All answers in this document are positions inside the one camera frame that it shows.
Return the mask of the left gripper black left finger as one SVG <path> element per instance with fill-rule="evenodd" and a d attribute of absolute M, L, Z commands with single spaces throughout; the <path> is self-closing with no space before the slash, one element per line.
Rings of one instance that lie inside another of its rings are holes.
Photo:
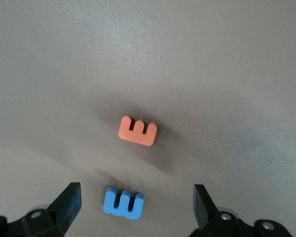
<path fill-rule="evenodd" d="M 0 216 L 0 237 L 63 237 L 81 205 L 81 184 L 71 182 L 46 209 L 34 209 L 11 223 Z"/>

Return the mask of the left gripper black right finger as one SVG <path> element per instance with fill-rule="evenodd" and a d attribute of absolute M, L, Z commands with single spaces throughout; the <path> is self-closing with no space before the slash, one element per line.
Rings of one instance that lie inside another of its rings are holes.
<path fill-rule="evenodd" d="M 204 185 L 193 188 L 193 211 L 198 228 L 191 237 L 290 237 L 280 223 L 260 219 L 250 226 L 230 212 L 218 211 Z"/>

